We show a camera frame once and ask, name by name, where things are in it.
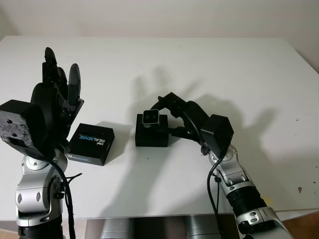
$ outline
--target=small camera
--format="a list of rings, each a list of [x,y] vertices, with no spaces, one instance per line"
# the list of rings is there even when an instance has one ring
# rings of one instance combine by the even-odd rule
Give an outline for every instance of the small camera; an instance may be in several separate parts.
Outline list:
[[[143,112],[143,125],[148,128],[160,125],[160,112],[158,110],[148,110]]]
[[[168,133],[157,130],[168,128],[167,115],[160,115],[158,110],[144,111],[136,119],[135,146],[137,147],[167,147]]]

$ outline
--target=table surface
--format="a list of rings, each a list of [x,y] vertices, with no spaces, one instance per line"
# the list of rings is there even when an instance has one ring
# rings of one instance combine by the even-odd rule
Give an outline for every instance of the table surface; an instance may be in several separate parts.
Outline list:
[[[67,176],[83,173],[71,184],[76,218],[213,212],[211,165],[198,144],[171,137],[167,148],[135,147],[136,114],[169,92],[229,117],[239,160],[275,211],[319,207],[319,77],[284,40],[6,37],[1,103],[30,100],[46,46],[67,75],[72,63],[80,67],[85,104],[69,138],[79,123],[115,132],[105,166],[69,161]],[[181,124],[169,117],[170,126]],[[15,220],[23,155],[2,141],[0,155],[0,220]],[[216,198],[214,183],[212,190]],[[232,212],[223,195],[219,211]]]

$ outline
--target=robotic hand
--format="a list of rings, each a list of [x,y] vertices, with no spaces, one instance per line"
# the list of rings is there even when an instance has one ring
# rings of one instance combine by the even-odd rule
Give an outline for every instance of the robotic hand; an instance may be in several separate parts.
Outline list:
[[[167,108],[175,118],[181,117],[184,127],[165,128],[160,124],[159,111]],[[239,164],[238,152],[231,145],[233,129],[227,117],[209,117],[195,102],[185,102],[174,93],[159,97],[149,111],[144,111],[143,124],[151,130],[199,143],[201,153],[208,155],[213,165],[207,178],[208,194],[214,208],[222,238],[222,225],[210,191],[213,175],[233,208],[239,231],[246,239],[292,239],[271,207],[267,207],[245,169]]]
[[[69,84],[50,48],[45,50],[42,83],[31,102],[10,100],[0,105],[0,137],[25,156],[16,190],[16,217],[21,239],[62,239],[62,199],[69,213],[70,238],[75,238],[73,208],[64,175],[69,150],[66,140],[84,101],[80,99],[79,67],[70,69]]]

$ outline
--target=metal base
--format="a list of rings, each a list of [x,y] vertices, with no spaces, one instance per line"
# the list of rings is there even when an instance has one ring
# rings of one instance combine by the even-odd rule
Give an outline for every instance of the metal base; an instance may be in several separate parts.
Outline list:
[[[185,218],[189,239],[221,239],[214,215],[187,216]]]
[[[105,219],[101,239],[133,239],[133,219]]]

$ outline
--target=wire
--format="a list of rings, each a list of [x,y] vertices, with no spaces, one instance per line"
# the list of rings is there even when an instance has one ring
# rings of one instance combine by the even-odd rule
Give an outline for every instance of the wire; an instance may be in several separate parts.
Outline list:
[[[77,175],[75,175],[75,176],[72,176],[72,177],[66,177],[66,179],[69,179],[69,181],[68,181],[68,184],[70,184],[70,182],[73,180],[73,179],[75,179],[75,178],[77,178],[77,177],[79,177],[79,176],[81,176],[82,175],[82,173],[78,173]]]
[[[62,179],[64,189],[65,189],[65,204],[66,204],[66,207],[68,209],[68,215],[69,215],[68,221],[69,221],[70,239],[75,239],[73,204],[72,204],[72,196],[71,196],[71,190],[70,190],[69,183],[65,177],[63,170],[56,163],[54,163],[51,160],[44,160],[44,161],[49,163],[52,167],[54,167]]]
[[[221,221],[220,221],[220,218],[219,218],[219,214],[218,214],[218,210],[215,206],[215,202],[214,202],[214,199],[213,199],[213,196],[211,194],[211,190],[210,190],[210,178],[214,172],[214,170],[216,169],[216,167],[221,163],[223,159],[219,159],[210,169],[209,173],[208,173],[208,176],[207,176],[207,191],[208,191],[208,195],[209,195],[209,199],[210,199],[210,202],[211,202],[211,205],[213,206],[213,210],[214,210],[214,213],[215,213],[215,217],[216,217],[216,221],[217,221],[217,226],[218,226],[218,229],[219,229],[219,232],[220,232],[220,236],[222,239],[225,239],[225,235],[224,235],[224,231],[223,231],[223,226],[221,224]]]
[[[219,206],[219,183],[217,183],[217,204],[216,204],[216,208],[217,208],[217,214],[218,214],[218,206]]]

